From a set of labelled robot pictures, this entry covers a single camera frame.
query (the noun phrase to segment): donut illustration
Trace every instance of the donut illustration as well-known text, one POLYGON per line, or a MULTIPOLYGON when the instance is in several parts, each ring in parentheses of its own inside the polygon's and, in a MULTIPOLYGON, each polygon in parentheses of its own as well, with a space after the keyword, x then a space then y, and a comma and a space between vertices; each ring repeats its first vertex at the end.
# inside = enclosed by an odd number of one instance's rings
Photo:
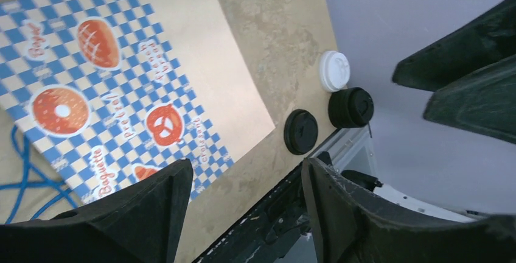
POLYGON ((170 146, 181 140, 184 122, 170 103, 152 108, 145 117, 145 127, 159 146, 170 146))
POLYGON ((77 41, 84 58, 104 70, 120 68, 120 44, 110 24, 98 16, 83 19, 77 26, 77 41))
POLYGON ((133 173, 138 181, 144 180, 151 175, 155 174, 159 171, 160 168, 153 166, 144 166, 143 164, 134 164, 133 165, 133 173))
POLYGON ((47 134, 72 137, 89 125, 91 112, 88 101, 82 93, 70 86, 45 86, 29 102, 30 115, 47 134))

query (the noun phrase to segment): cardboard sheet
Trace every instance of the cardboard sheet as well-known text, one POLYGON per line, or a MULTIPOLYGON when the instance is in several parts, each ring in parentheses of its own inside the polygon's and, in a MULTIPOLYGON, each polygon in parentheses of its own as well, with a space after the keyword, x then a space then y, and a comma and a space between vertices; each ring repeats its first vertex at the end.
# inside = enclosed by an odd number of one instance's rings
POLYGON ((0 30, 0 105, 84 203, 181 158, 194 199, 274 128, 216 0, 19 0, 0 30))

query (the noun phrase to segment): table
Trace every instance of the table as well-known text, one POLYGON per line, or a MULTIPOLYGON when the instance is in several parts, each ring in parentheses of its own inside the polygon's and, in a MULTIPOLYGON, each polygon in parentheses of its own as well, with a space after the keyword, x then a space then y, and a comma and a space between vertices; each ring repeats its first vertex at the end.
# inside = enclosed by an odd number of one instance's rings
MULTIPOLYGON (((297 165, 301 158, 283 145, 284 120, 292 110, 305 108, 314 114, 318 143, 333 131, 326 113, 329 94, 321 88, 316 69, 319 55, 336 49, 325 0, 219 1, 276 129, 190 204, 177 262, 190 262, 204 251, 297 165)), ((7 136, 12 122, 5 112, 0 116, 7 136)), ((1 140, 3 162, 16 162, 8 139, 1 140)), ((37 163, 43 166, 43 159, 37 163)))

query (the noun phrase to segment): white cup lid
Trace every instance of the white cup lid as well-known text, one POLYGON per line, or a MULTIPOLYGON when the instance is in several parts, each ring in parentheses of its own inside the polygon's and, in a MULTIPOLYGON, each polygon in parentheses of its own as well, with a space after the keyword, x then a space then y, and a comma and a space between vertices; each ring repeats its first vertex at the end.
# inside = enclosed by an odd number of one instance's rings
POLYGON ((344 54, 326 51, 319 62, 322 87, 332 93, 343 89, 350 77, 349 62, 344 54))

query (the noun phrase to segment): black cup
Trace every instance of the black cup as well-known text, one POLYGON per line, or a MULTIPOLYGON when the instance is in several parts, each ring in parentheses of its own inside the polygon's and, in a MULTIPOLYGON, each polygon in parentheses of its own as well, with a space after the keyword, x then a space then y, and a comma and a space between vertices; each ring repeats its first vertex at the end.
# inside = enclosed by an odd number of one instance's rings
POLYGON ((328 116, 336 128, 364 127, 373 113, 371 95, 362 88, 337 91, 332 94, 328 103, 328 116))

